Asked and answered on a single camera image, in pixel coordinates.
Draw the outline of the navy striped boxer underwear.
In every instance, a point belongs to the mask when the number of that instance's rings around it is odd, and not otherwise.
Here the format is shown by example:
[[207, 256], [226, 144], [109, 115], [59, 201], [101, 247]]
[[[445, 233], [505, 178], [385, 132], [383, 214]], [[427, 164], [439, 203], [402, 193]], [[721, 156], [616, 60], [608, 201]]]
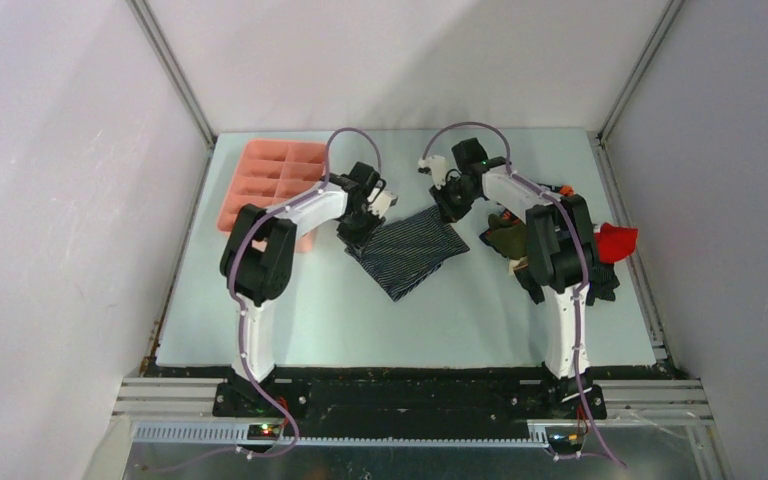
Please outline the navy striped boxer underwear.
[[443, 221], [436, 205], [378, 228], [361, 248], [345, 249], [394, 302], [413, 291], [446, 260], [469, 251], [451, 224]]

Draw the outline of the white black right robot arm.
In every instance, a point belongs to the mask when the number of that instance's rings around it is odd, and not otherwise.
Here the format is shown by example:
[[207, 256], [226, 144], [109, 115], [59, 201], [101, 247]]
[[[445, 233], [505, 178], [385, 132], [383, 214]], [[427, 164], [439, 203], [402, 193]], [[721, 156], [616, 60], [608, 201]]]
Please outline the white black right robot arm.
[[582, 403], [579, 388], [566, 379], [589, 367], [584, 309], [598, 248], [587, 203], [520, 176], [508, 156], [490, 158], [476, 138], [456, 144], [452, 154], [454, 165], [429, 148], [418, 161], [418, 171], [432, 178], [429, 193], [444, 222], [461, 220], [482, 199], [511, 211], [526, 227], [526, 270], [555, 316], [545, 365], [559, 380], [543, 388], [541, 402], [551, 416], [566, 418]]

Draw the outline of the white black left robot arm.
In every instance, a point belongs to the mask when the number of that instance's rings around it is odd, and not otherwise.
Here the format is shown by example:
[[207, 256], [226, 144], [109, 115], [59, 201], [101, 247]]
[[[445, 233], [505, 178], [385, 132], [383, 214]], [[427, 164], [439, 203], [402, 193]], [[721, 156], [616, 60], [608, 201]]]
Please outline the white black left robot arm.
[[360, 252], [397, 202], [386, 180], [372, 166], [358, 162], [349, 173], [328, 173], [287, 201], [268, 208], [247, 204], [237, 214], [220, 273], [239, 305], [238, 353], [232, 369], [248, 380], [237, 402], [250, 415], [264, 416], [276, 403], [275, 388], [263, 380], [275, 367], [275, 304], [290, 283], [297, 241], [334, 221], [338, 239]]

